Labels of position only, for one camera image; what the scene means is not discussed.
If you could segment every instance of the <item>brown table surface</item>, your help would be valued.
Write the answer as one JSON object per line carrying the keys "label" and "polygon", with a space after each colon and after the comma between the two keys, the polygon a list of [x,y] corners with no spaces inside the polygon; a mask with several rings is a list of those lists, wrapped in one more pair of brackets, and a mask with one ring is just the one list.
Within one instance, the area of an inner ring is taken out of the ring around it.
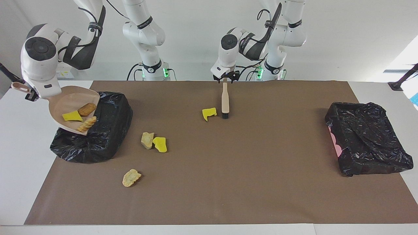
{"label": "brown table surface", "polygon": [[[418,223],[400,174],[344,177],[324,116],[357,102],[347,82],[93,82],[126,95],[134,116],[113,159],[57,158],[27,225]],[[218,116],[203,120],[203,108]],[[146,150],[142,132],[167,138]],[[130,169],[143,174],[125,188]]]}

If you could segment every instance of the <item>blue object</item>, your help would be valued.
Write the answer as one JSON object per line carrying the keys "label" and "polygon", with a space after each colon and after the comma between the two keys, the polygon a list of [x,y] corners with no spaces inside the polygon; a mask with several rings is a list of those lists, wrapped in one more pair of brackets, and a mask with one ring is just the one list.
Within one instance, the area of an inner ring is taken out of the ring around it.
{"label": "blue object", "polygon": [[418,105],[418,93],[412,96],[412,98],[410,98],[410,101],[414,103],[415,105]]}

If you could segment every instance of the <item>dustpan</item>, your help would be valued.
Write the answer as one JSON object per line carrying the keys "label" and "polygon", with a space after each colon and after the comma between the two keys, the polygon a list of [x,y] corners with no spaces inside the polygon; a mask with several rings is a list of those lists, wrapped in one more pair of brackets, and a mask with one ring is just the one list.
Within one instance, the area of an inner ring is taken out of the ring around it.
{"label": "dustpan", "polygon": [[[31,92],[28,86],[25,86],[19,82],[12,83],[11,87],[24,93]],[[100,95],[96,91],[78,86],[62,87],[60,94],[46,98],[46,100],[49,101],[49,113],[51,114],[55,123],[57,123],[57,125],[64,130],[80,135],[87,135],[88,132],[77,131],[77,128],[81,126],[82,122],[65,121],[62,115],[64,113],[78,110],[87,103],[93,103],[97,106],[99,99]],[[83,117],[83,120],[85,121],[93,116],[94,111],[87,117]]]}

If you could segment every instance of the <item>food piece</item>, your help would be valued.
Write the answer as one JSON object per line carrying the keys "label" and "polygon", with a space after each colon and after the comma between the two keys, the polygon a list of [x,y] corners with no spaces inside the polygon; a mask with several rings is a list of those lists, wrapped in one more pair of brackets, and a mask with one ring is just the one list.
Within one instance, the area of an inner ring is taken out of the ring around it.
{"label": "food piece", "polygon": [[80,121],[82,122],[83,119],[81,118],[80,114],[77,111],[73,111],[73,112],[69,112],[69,113],[64,113],[62,115],[62,117],[64,118],[64,120],[67,121]]}
{"label": "food piece", "polygon": [[211,109],[203,109],[202,110],[202,114],[203,114],[203,118],[208,121],[208,117],[209,116],[216,116],[216,108],[211,108]]}
{"label": "food piece", "polygon": [[95,111],[97,106],[93,103],[88,103],[85,106],[79,108],[77,111],[82,117],[87,117],[90,113]]}
{"label": "food piece", "polygon": [[126,174],[123,176],[122,184],[125,187],[130,187],[137,181],[142,175],[138,173],[135,169],[130,169]]}
{"label": "food piece", "polygon": [[152,133],[144,132],[142,133],[141,144],[146,149],[151,149],[153,147],[153,139],[154,139],[154,132]]}
{"label": "food piece", "polygon": [[79,128],[77,128],[77,131],[79,132],[86,132],[88,131],[97,121],[97,117],[94,116],[92,118],[87,119]]}
{"label": "food piece", "polygon": [[158,149],[160,153],[167,152],[167,145],[166,145],[165,137],[155,137],[153,139],[153,143],[155,144],[155,148]]}

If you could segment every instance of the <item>black plastic bag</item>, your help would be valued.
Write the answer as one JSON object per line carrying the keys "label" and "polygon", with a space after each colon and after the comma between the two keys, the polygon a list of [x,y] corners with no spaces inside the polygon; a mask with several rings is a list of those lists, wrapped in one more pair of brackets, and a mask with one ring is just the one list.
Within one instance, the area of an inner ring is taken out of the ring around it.
{"label": "black plastic bag", "polygon": [[339,168],[353,174],[388,174],[413,168],[393,131],[386,111],[374,103],[333,103],[326,124],[341,147]]}
{"label": "black plastic bag", "polygon": [[50,146],[58,157],[71,162],[96,163],[111,159],[125,138],[132,120],[132,108],[124,94],[99,92],[94,115],[97,122],[87,136],[59,128]]}

